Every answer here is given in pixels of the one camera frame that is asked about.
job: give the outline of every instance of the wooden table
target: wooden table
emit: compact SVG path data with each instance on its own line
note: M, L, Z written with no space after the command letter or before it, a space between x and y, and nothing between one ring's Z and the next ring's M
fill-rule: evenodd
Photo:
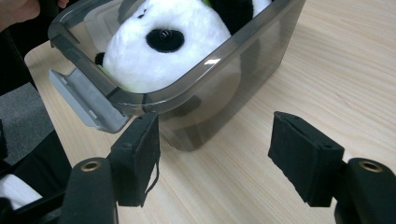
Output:
M396 171L396 2L307 0L282 64L203 148L162 140L161 176L143 208L120 223L334 223L309 208L267 157L273 114L309 121L345 147ZM25 58L72 164L105 157L120 133L86 127L50 84L73 64L45 43Z

